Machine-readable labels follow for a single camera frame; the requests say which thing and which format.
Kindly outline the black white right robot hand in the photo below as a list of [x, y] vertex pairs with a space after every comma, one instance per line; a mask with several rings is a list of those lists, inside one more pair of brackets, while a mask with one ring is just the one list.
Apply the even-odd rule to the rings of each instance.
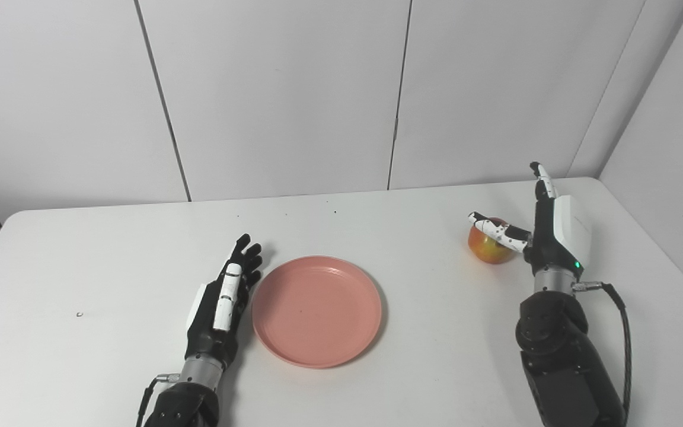
[[478, 212], [470, 213], [468, 220], [499, 245], [523, 254], [533, 273], [555, 266], [580, 279], [591, 259], [592, 221], [575, 197], [558, 193], [540, 162], [534, 161], [529, 167], [537, 179], [532, 231]]

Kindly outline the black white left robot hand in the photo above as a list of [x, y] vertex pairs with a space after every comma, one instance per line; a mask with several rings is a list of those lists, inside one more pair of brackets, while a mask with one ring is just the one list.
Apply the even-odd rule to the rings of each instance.
[[[193, 315], [193, 321], [187, 330], [185, 358], [211, 356], [222, 363], [224, 369], [235, 360], [238, 353], [237, 337], [241, 318], [250, 302], [250, 295], [255, 284], [262, 278], [260, 271], [263, 264], [262, 246], [259, 243], [252, 244], [250, 241], [249, 234], [242, 235], [236, 241], [235, 248], [219, 276], [206, 284], [197, 311]], [[216, 306], [226, 278], [226, 270], [231, 264], [241, 267], [241, 274], [238, 277], [236, 302], [231, 313], [231, 326], [225, 332], [214, 327], [213, 322], [216, 319]]]

